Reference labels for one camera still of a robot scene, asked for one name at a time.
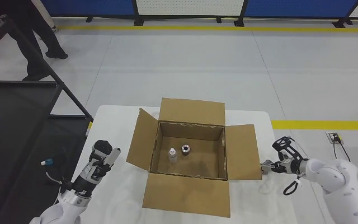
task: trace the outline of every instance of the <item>person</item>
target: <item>person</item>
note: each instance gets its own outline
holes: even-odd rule
[[[46,52],[47,57],[60,59],[66,59],[68,57],[58,43],[51,27],[46,23],[31,0],[4,0],[0,6],[0,15],[2,14],[6,14],[12,19],[18,29],[41,55],[42,52],[34,32],[41,37],[48,47],[49,50]],[[18,34],[14,31],[10,31],[9,35],[17,41],[21,53],[27,59],[27,76],[23,81],[39,81],[49,76],[49,72],[34,60],[28,46],[20,39]]]
[[[32,0],[32,2],[36,6],[37,10],[39,10],[40,14],[43,16],[47,24],[51,27],[52,31],[58,32],[58,28],[56,27],[54,21],[52,20],[49,12],[46,10],[41,0]]]

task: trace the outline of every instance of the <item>person's leg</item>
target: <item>person's leg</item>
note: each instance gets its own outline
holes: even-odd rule
[[[51,27],[53,32],[57,32],[58,29],[55,26],[54,21],[52,20],[49,12],[46,10],[45,6],[41,2],[41,0],[32,0],[33,4],[36,6],[37,10],[40,12],[44,20],[47,22],[47,24]]]
[[[35,47],[37,52],[42,56],[41,49],[39,47],[39,44],[37,43],[36,37],[34,35],[34,32],[32,29],[30,29],[29,25],[22,19],[22,18],[12,18],[17,28],[22,32],[22,34],[29,40],[29,42],[32,44],[32,46]],[[34,56],[29,49],[29,46],[26,45],[26,43],[20,38],[19,34],[10,31],[9,35],[16,40],[17,45],[23,54],[23,56],[27,59],[27,74],[28,76],[24,80],[40,80],[43,77],[48,76],[48,73],[46,73],[36,60],[34,60]]]
[[[46,23],[40,12],[31,1],[28,3],[27,13],[30,18],[32,29],[41,37],[43,42],[49,48],[49,51],[46,52],[46,56],[49,58],[67,58],[67,54],[58,43],[56,35],[52,32],[51,27]]]

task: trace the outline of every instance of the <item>box flap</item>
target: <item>box flap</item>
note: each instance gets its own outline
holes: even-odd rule
[[[163,98],[159,120],[225,126],[225,104]]]
[[[229,180],[261,180],[255,128],[252,124],[225,127]]]
[[[127,162],[149,171],[157,128],[158,121],[140,108],[127,156]]]
[[[230,217],[229,183],[150,173],[143,208]]]

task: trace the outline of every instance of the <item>yellow line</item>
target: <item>yellow line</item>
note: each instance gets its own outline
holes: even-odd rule
[[[273,129],[358,130],[357,120],[272,120]]]
[[[358,28],[319,27],[235,27],[235,26],[59,26],[62,30],[183,30],[183,31],[263,31],[263,32],[358,32]]]

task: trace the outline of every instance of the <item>white pegboard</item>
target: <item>white pegboard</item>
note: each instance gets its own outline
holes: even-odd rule
[[[356,9],[352,12],[350,17],[358,17],[358,7],[356,7]]]
[[[140,15],[239,16],[243,0],[137,0]]]

